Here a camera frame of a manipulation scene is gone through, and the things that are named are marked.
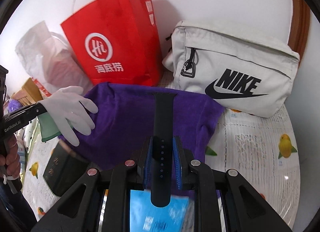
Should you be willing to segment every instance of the purple towel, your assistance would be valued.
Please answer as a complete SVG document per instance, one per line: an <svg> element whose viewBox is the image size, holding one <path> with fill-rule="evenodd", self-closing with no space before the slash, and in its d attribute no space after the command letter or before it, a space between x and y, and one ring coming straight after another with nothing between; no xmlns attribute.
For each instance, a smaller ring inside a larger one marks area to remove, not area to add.
<svg viewBox="0 0 320 232"><path fill-rule="evenodd" d="M207 95L139 85L100 83L86 94L99 108L90 114L96 127L91 135L76 132L80 145L70 147L103 170L130 159L153 135L155 99L152 93L177 94L173 103L173 135L183 148L204 161L205 147L224 108Z"/></svg>

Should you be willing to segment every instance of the brown wooden trim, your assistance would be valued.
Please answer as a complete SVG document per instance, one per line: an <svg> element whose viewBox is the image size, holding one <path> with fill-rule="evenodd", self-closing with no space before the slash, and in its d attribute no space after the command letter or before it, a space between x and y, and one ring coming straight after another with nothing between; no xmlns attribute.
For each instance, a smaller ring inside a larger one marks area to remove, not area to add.
<svg viewBox="0 0 320 232"><path fill-rule="evenodd" d="M302 60L309 35L311 11L304 0L293 1L293 14L288 45Z"/></svg>

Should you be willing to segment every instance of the nike swoosh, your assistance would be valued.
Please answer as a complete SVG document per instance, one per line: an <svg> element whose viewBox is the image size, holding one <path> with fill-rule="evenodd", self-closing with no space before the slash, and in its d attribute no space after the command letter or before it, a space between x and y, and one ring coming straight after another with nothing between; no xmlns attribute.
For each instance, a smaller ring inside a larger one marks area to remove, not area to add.
<svg viewBox="0 0 320 232"><path fill-rule="evenodd" d="M237 99L237 98L251 98L251 97L258 97L258 96L265 96L267 94L236 94L236 93L222 93L217 92L214 89L214 85L218 79L216 79L214 82L209 84L207 88L205 88L204 92L206 95L210 96L213 99Z"/></svg>

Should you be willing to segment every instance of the zipper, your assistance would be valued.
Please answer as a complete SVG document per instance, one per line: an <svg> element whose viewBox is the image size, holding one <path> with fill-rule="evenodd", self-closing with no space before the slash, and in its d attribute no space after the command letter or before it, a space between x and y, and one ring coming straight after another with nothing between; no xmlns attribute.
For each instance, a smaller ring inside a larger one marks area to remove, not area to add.
<svg viewBox="0 0 320 232"><path fill-rule="evenodd" d="M188 77L188 78L194 78L196 75L196 64L195 64L195 53L196 53L196 49L195 48L191 48L191 53L190 53L190 58L188 60L186 60L186 62L184 63L180 74L184 77Z"/></svg>

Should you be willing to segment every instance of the white wall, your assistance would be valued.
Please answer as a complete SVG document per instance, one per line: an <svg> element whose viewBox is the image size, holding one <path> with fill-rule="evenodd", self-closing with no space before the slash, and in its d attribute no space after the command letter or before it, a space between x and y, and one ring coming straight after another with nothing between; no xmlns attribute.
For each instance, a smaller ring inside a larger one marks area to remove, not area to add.
<svg viewBox="0 0 320 232"><path fill-rule="evenodd" d="M320 207L320 23L312 14L303 60L285 102L299 149L301 190L293 231L300 232Z"/></svg>
<svg viewBox="0 0 320 232"><path fill-rule="evenodd" d="M77 0L76 9L92 0ZM15 54L15 45L33 25L45 20L49 30L63 34L60 23L69 17L73 0L24 0L0 35L0 64L9 70L8 93L18 91L28 78ZM164 53L165 42L181 19L217 17L252 25L287 42L291 0L153 0Z"/></svg>

